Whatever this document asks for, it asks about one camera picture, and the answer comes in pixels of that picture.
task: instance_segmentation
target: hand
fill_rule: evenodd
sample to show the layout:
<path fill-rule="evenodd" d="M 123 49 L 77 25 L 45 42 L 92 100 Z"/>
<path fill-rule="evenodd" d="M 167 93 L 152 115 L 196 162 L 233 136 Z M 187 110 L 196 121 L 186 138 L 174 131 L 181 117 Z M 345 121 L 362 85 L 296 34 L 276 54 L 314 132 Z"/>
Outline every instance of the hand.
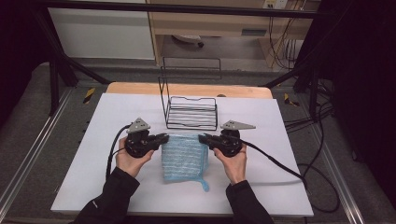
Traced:
<path fill-rule="evenodd" d="M 125 148 L 126 137 L 121 138 L 119 141 L 119 148 Z M 128 154 L 128 152 L 123 149 L 119 151 L 116 155 L 116 165 L 122 171 L 128 173 L 129 175 L 136 177 L 139 174 L 140 168 L 149 160 L 151 160 L 151 156 L 154 153 L 154 150 L 150 150 L 144 157 L 142 158 L 134 158 Z"/>
<path fill-rule="evenodd" d="M 245 172 L 247 169 L 247 146 L 242 144 L 242 149 L 235 156 L 228 158 L 222 154 L 218 148 L 213 149 L 215 156 L 223 163 L 225 174 L 231 181 L 231 185 L 246 180 Z"/>

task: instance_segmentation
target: blue cloth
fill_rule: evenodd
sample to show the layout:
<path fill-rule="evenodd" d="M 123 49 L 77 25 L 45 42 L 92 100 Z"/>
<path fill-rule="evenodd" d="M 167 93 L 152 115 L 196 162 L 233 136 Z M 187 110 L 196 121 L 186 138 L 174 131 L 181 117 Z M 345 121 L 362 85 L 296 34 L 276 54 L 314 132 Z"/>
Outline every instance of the blue cloth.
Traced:
<path fill-rule="evenodd" d="M 198 181 L 204 191 L 209 191 L 203 178 L 208 166 L 208 148 L 199 142 L 198 134 L 169 134 L 169 141 L 162 149 L 165 181 Z"/>

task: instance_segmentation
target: black sleeve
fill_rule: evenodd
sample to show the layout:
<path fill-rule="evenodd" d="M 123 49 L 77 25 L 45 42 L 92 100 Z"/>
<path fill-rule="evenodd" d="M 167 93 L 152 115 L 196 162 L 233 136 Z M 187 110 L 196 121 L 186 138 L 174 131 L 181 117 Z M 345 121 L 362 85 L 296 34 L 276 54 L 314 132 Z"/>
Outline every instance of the black sleeve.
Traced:
<path fill-rule="evenodd" d="M 135 178 L 116 167 L 103 186 L 102 194 L 88 202 L 72 223 L 121 223 L 137 187 L 139 182 Z"/>
<path fill-rule="evenodd" d="M 274 223 L 268 212 L 257 200 L 247 180 L 233 186 L 229 185 L 226 194 L 233 209 L 234 224 Z"/>

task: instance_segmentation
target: white tabletop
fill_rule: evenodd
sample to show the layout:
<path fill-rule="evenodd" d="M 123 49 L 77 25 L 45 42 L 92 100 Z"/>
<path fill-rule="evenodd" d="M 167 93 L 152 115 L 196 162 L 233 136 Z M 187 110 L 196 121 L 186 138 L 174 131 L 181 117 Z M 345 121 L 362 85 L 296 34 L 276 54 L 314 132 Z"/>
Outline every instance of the white tabletop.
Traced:
<path fill-rule="evenodd" d="M 299 172 L 276 100 L 219 97 L 216 101 L 219 126 L 230 119 L 255 125 L 254 130 L 240 131 L 241 138 Z M 76 214 L 89 200 L 101 194 L 114 137 L 123 126 L 139 117 L 151 126 L 150 134 L 193 132 L 166 129 L 159 95 L 104 93 L 52 211 Z M 220 131 L 218 127 L 217 131 L 206 133 L 219 134 Z M 225 195 L 229 180 L 212 151 L 209 151 L 209 167 L 204 174 L 209 192 L 204 192 L 199 182 L 164 182 L 161 148 L 143 166 L 136 179 L 141 185 L 131 198 L 129 214 L 214 217 L 233 213 Z M 250 147 L 247 148 L 247 180 L 271 216 L 313 216 L 301 180 Z"/>

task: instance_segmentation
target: dish rack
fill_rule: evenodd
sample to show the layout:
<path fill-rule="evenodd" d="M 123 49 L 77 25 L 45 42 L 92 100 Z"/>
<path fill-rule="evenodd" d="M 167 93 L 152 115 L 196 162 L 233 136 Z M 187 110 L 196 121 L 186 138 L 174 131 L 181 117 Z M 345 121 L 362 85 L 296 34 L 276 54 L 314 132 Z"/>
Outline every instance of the dish rack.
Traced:
<path fill-rule="evenodd" d="M 167 63 L 169 60 L 184 65 L 172 66 Z M 218 128 L 216 98 L 175 96 L 170 93 L 170 80 L 185 79 L 221 79 L 220 59 L 163 58 L 158 82 L 166 128 L 215 131 Z"/>

